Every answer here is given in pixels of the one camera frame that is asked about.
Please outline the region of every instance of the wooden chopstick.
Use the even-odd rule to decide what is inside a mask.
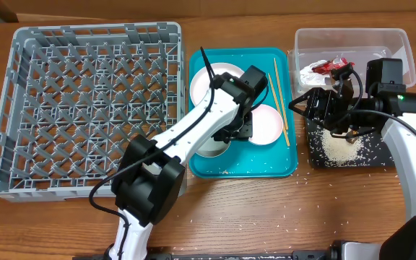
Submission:
[[[280,103],[282,104],[283,121],[285,122],[285,129],[288,130],[287,114],[285,113],[285,106],[283,105],[282,88],[280,87],[279,71],[277,70],[277,62],[274,58],[275,77],[277,78],[277,86],[279,86]]]
[[[279,112],[279,115],[280,115],[279,102],[277,101],[277,96],[275,95],[274,84],[272,84],[271,74],[268,73],[267,76],[269,76],[269,83],[271,83],[272,95],[274,96],[274,101],[275,101],[275,105],[277,108],[277,112]],[[283,126],[283,134],[285,135],[285,141],[287,141],[287,146],[289,147],[290,141],[288,140],[287,129],[285,129],[284,125],[282,126]]]

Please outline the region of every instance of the wood grain surface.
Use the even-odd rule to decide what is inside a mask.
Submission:
[[[416,66],[415,12],[175,21],[183,29],[187,61],[200,46],[276,46],[286,52],[302,27],[400,27],[407,31]],[[17,28],[88,22],[0,25],[0,94]],[[313,170],[303,119],[295,115],[294,124],[299,166],[293,176],[205,180],[188,173],[186,194],[154,227],[149,247],[175,254],[290,252],[326,248],[335,239],[381,243],[402,226],[404,199],[395,169]],[[98,202],[114,208],[113,199]],[[93,209],[86,199],[21,204],[0,199],[0,259],[101,254],[114,241],[117,225],[117,217]]]

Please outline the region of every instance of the teal tray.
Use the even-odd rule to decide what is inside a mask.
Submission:
[[[246,71],[250,65],[258,67],[263,72],[270,73],[274,88],[279,98],[275,77],[274,58],[277,60],[282,96],[285,106],[292,100],[290,77],[288,75],[287,56],[278,48],[233,48],[205,50],[210,63],[227,62]],[[189,82],[195,73],[204,67],[202,53],[197,51],[189,63]],[[272,90],[263,104],[275,108]],[[191,111],[194,104],[189,102]],[[280,138],[272,144],[259,146],[250,142],[231,142],[229,149],[222,155],[212,158],[195,154],[189,161],[192,172],[201,178],[250,178],[250,177],[285,177],[292,174],[298,166],[298,151],[296,148],[295,122],[293,113],[287,108],[288,138]]]

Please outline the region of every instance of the wire mesh grid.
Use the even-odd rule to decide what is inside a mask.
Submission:
[[[116,38],[113,30],[126,35],[121,27],[79,35]],[[77,35],[57,43],[65,28],[41,28],[48,44],[15,51],[8,68],[15,76],[0,104],[0,192],[92,188],[118,169],[133,136],[151,138],[183,116],[180,40],[146,39],[153,26],[133,25],[138,41]]]

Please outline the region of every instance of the pink plate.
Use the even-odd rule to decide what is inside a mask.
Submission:
[[[211,64],[213,68],[214,74],[222,74],[224,72],[229,72],[231,75],[240,77],[243,74],[243,70],[236,65],[232,65],[225,62],[219,62],[215,64]],[[197,106],[200,101],[204,98],[207,94],[209,89],[209,77],[207,68],[203,67],[200,69],[195,76],[192,78],[191,86],[190,86],[190,95],[192,104]]]
[[[269,105],[260,105],[252,111],[253,136],[249,141],[257,145],[271,144],[282,135],[283,120],[279,112]]]

